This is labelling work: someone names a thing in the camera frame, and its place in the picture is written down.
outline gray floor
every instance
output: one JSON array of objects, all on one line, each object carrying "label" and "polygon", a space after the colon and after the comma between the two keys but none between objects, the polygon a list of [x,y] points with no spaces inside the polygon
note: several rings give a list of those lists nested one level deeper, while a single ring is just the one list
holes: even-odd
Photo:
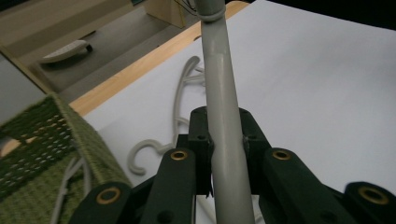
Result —
[{"label": "gray floor", "polygon": [[39,71],[66,102],[77,99],[198,22],[197,17],[185,12],[187,26],[180,29],[146,14],[143,5],[84,37],[93,52],[84,50],[53,66],[39,66]]}]

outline gray tube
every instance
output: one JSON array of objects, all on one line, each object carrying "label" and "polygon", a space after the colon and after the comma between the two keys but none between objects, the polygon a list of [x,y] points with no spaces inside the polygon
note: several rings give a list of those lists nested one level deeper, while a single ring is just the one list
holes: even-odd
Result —
[{"label": "gray tube", "polygon": [[[213,0],[195,2],[218,5]],[[198,8],[204,5],[196,4],[199,12],[206,12]],[[226,224],[255,223],[224,15],[215,21],[202,20],[202,42],[208,126],[215,144],[212,173],[216,219]]]}]

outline curved gray plastic piece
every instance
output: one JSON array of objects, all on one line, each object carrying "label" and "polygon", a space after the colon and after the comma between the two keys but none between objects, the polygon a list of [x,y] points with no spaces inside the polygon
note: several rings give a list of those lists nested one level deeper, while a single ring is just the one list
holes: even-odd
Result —
[{"label": "curved gray plastic piece", "polygon": [[[221,0],[195,2],[200,14],[216,14],[219,2],[224,4]],[[215,145],[212,173],[216,219],[227,224],[255,223],[224,15],[216,21],[202,21],[202,42],[208,127]]]}]

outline white table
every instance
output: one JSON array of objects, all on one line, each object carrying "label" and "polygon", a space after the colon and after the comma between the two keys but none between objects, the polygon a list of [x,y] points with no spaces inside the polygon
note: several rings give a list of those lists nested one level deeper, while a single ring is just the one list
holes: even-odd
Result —
[{"label": "white table", "polygon": [[[322,181],[344,191],[367,181],[396,194],[396,33],[256,1],[228,20],[240,107],[273,147],[297,153]],[[134,184],[156,174],[161,158],[142,151],[146,176],[128,173],[137,142],[172,139],[177,81],[196,41],[85,116]],[[205,105],[205,88],[184,92],[184,118]]]}]

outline brass ring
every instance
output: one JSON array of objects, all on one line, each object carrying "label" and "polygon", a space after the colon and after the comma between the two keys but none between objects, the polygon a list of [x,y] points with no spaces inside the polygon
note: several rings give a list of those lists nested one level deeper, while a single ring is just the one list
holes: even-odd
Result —
[{"label": "brass ring", "polygon": [[[109,199],[104,199],[103,196],[109,192],[113,192],[113,193],[115,193],[115,195]],[[100,192],[98,194],[98,196],[96,196],[96,201],[99,204],[110,204],[110,203],[114,203],[120,197],[120,195],[121,195],[120,189],[118,189],[116,187],[111,187],[111,188],[102,190],[102,192]]]},{"label": "brass ring", "polygon": [[389,198],[387,197],[387,195],[385,195],[378,189],[363,186],[358,189],[358,192],[363,199],[369,201],[370,203],[376,203],[381,205],[389,203]]},{"label": "brass ring", "polygon": [[171,158],[174,161],[183,161],[187,158],[187,152],[185,151],[176,151],[171,154]]},{"label": "brass ring", "polygon": [[291,158],[291,155],[285,150],[276,150],[273,152],[273,157],[280,161],[288,161]]}]

